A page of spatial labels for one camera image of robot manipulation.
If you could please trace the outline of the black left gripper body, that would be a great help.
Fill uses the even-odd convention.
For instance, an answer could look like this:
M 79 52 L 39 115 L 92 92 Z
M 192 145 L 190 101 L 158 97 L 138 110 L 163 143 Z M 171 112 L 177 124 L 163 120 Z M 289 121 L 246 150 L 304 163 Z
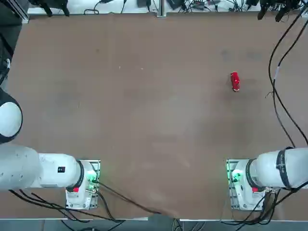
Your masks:
M 68 0 L 29 0 L 32 5 L 43 6 L 67 6 Z

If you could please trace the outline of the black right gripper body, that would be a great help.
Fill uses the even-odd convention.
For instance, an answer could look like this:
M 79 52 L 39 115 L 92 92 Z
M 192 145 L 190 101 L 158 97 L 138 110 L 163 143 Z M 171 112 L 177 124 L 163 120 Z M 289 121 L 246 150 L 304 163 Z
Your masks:
M 287 8 L 300 8 L 304 3 L 302 0 L 260 0 L 261 7 L 275 7 L 282 5 Z

